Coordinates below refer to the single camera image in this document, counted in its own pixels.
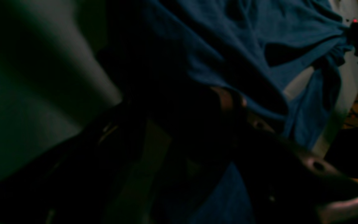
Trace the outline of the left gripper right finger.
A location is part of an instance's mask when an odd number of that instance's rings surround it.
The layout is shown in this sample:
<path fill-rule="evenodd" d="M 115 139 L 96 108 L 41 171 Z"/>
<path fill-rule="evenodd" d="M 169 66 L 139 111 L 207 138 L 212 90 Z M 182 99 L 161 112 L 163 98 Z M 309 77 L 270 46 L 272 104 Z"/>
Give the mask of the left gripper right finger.
<path fill-rule="evenodd" d="M 250 197 L 256 224 L 358 224 L 358 182 L 274 133 L 238 93 L 212 87 L 225 122 L 227 159 Z"/>

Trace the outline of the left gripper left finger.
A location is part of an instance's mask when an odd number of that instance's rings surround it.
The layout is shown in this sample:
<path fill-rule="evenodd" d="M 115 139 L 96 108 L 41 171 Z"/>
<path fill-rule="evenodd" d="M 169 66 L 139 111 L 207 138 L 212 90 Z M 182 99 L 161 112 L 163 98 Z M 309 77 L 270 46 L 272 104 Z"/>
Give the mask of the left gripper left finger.
<path fill-rule="evenodd" d="M 0 181 L 0 224 L 143 224 L 146 109 L 121 103 Z"/>

